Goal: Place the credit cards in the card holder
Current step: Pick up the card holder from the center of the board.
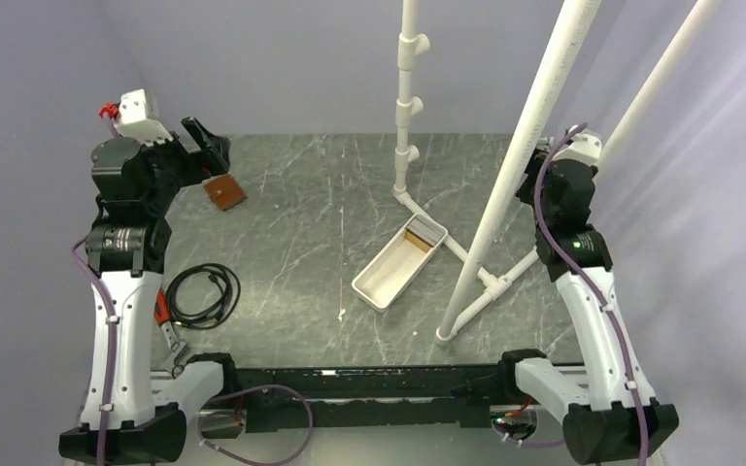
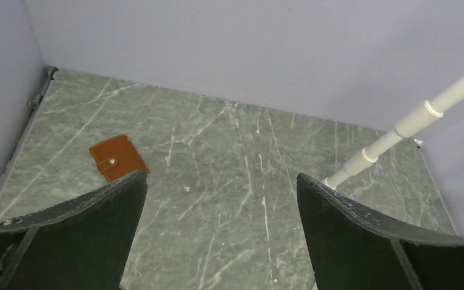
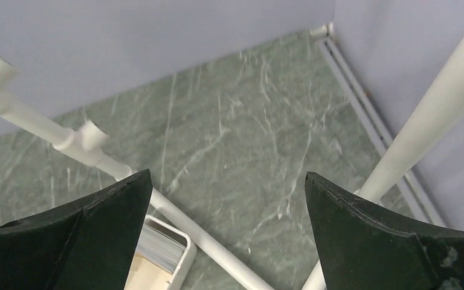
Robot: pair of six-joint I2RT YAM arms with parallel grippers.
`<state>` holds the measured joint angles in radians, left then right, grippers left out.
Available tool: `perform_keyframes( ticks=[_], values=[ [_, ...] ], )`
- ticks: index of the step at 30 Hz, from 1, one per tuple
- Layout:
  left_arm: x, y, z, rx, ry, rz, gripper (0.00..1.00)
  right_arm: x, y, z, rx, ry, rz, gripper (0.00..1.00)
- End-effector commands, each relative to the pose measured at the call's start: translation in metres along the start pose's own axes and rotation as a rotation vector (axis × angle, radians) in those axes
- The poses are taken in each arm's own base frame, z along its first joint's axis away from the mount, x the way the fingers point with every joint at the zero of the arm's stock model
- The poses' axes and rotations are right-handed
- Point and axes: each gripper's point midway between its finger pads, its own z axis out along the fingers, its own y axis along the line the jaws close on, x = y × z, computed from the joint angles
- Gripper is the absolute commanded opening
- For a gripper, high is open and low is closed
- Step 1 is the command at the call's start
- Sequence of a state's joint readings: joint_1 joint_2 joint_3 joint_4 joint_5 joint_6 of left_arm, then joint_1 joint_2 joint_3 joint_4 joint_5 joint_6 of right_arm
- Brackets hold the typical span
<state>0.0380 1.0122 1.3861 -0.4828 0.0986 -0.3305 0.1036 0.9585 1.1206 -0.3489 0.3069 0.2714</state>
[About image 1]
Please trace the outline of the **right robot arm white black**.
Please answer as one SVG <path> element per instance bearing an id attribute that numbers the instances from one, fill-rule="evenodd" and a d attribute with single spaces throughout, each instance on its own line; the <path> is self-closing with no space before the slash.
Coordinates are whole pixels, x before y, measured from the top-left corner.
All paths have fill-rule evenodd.
<path id="1" fill-rule="evenodd" d="M 569 312 L 587 384 L 573 382 L 543 351 L 519 349 L 503 353 L 496 389 L 509 403 L 529 396 L 545 408 L 576 463 L 646 465 L 679 416 L 658 401 L 627 335 L 610 252 L 589 222 L 596 172 L 572 159 L 532 160 L 517 191 L 534 211 L 536 254 Z"/>

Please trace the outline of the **gold credit card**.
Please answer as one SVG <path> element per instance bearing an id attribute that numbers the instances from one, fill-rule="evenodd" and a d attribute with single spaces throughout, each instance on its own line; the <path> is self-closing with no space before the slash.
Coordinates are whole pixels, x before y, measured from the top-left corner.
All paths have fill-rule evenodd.
<path id="1" fill-rule="evenodd" d="M 405 231 L 404 239 L 406 242 L 413 245 L 415 248 L 422 251 L 423 253 L 428 253 L 433 248 L 433 245 L 426 242 L 423 238 L 421 238 L 420 236 L 417 236 L 414 232 L 410 230 Z"/>

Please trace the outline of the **brown leather card holder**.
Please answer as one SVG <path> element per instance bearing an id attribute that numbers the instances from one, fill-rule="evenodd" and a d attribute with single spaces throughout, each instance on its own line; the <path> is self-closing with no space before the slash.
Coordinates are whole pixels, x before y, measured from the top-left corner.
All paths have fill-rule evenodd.
<path id="1" fill-rule="evenodd" d="M 230 210 L 247 200 L 247 194 L 229 174 L 210 179 L 204 189 L 211 202 L 221 211 Z"/>

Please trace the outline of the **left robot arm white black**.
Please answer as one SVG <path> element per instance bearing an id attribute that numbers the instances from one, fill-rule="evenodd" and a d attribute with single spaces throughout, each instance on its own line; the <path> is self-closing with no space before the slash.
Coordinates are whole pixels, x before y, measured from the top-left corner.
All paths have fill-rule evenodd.
<path id="1" fill-rule="evenodd" d="M 87 397 L 78 424 L 61 433 L 59 454 L 92 465 L 177 461 L 190 420 L 210 401 L 232 405 L 239 379 L 226 356 L 190 362 L 153 392 L 150 350 L 171 228 L 167 212 L 179 191 L 230 167 L 230 142 L 195 117 L 182 121 L 197 150 L 175 133 L 164 142 L 118 135 L 91 154 L 100 217 L 73 249 L 94 293 L 95 335 Z"/>

